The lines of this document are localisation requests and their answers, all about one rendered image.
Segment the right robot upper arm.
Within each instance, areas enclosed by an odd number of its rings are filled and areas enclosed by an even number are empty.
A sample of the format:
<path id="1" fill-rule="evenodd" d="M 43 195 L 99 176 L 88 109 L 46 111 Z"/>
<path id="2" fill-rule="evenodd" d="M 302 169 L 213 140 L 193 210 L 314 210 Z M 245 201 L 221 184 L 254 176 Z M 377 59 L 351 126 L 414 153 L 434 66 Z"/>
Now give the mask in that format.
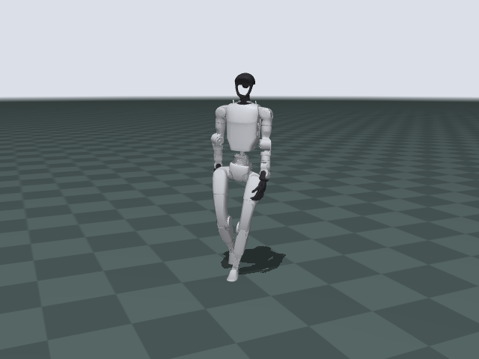
<path id="1" fill-rule="evenodd" d="M 222 105 L 216 109 L 216 133 L 212 135 L 211 141 L 218 146 L 224 143 L 227 106 Z"/>

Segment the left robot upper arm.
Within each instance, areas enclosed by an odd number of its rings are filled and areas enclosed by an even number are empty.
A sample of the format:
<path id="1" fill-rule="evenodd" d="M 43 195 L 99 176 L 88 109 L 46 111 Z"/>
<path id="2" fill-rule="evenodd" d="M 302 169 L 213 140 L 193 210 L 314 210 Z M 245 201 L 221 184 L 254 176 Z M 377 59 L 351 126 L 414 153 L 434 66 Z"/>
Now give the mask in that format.
<path id="1" fill-rule="evenodd" d="M 259 140 L 259 148 L 262 150 L 270 150 L 270 135 L 272 132 L 273 112 L 270 108 L 258 107 L 261 122 L 261 139 Z"/>

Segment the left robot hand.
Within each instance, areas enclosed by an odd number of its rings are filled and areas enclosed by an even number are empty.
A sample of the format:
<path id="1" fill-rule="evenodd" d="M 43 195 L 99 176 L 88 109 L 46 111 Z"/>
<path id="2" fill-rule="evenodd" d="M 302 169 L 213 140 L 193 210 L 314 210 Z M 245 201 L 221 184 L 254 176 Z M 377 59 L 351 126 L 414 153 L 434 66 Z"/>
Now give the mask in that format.
<path id="1" fill-rule="evenodd" d="M 259 177 L 259 184 L 258 184 L 258 187 L 256 189 L 254 189 L 252 191 L 252 193 L 256 192 L 256 195 L 254 197 L 250 197 L 251 200 L 260 200 L 262 199 L 263 195 L 264 195 L 264 192 L 266 190 L 266 182 L 268 182 L 269 180 L 265 178 L 266 176 L 266 171 L 261 171 L 260 172 L 260 177 Z"/>

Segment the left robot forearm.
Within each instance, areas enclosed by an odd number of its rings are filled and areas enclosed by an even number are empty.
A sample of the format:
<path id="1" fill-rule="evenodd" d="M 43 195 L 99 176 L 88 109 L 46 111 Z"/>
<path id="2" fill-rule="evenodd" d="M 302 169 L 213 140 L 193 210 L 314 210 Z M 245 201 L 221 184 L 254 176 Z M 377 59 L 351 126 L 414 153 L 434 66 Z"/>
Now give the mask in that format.
<path id="1" fill-rule="evenodd" d="M 270 150 L 264 150 L 263 152 L 260 152 L 261 156 L 261 161 L 260 161 L 260 172 L 261 171 L 266 171 L 266 179 L 269 179 L 270 177 L 270 156 L 271 156 L 271 150 L 272 150 L 272 142 L 270 140 Z"/>

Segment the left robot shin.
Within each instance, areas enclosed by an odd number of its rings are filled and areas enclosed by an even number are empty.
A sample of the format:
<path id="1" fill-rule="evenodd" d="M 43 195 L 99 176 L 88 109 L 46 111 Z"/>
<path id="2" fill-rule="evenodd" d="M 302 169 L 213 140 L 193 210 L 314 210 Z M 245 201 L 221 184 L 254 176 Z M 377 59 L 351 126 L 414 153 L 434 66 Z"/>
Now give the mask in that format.
<path id="1" fill-rule="evenodd" d="M 238 271 L 241 257 L 244 254 L 244 251 L 247 245 L 250 229 L 251 229 L 251 225 L 247 233 L 244 230 L 241 230 L 237 234 L 236 241 L 234 244 L 234 262 L 233 262 L 232 270 L 236 268 L 236 271 Z"/>

